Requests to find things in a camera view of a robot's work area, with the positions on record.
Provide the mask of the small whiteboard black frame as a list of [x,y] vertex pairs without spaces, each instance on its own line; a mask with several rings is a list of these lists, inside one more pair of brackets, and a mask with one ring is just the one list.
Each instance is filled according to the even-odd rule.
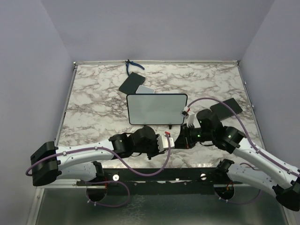
[[185,93],[132,94],[126,96],[128,121],[131,125],[181,125],[187,105]]

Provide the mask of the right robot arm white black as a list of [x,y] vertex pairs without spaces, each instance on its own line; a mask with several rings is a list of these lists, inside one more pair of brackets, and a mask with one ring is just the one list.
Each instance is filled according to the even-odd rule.
[[206,109],[194,114],[189,107],[181,112],[185,122],[175,141],[176,149],[191,149],[196,143],[211,142],[213,146],[234,154],[257,167],[243,169],[231,160],[222,160],[215,172],[216,180],[229,180],[251,185],[269,193],[284,207],[300,210],[300,170],[268,153],[251,141],[247,132],[224,126],[218,116]]

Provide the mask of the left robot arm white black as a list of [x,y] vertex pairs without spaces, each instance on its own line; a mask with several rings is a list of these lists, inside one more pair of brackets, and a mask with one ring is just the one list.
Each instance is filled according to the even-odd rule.
[[128,158],[134,153],[146,154],[151,159],[162,150],[161,135],[149,126],[80,146],[56,146],[50,141],[31,155],[31,166],[26,175],[32,177],[35,187],[51,184],[57,179],[78,179],[98,185],[104,174],[96,168],[97,161]]

